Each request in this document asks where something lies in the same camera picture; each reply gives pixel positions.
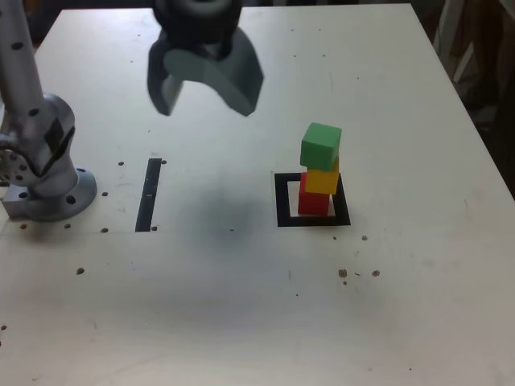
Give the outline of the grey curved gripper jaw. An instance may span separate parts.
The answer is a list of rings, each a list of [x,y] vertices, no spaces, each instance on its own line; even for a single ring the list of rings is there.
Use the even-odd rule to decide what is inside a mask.
[[[223,102],[242,116],[257,106],[264,80],[254,46],[241,28],[223,44],[173,48],[163,57],[166,115],[171,114],[184,82],[196,82],[214,90]]]
[[[183,81],[176,79],[164,66],[164,56],[171,50],[166,38],[158,38],[148,56],[147,90],[157,111],[170,116],[182,91]]]

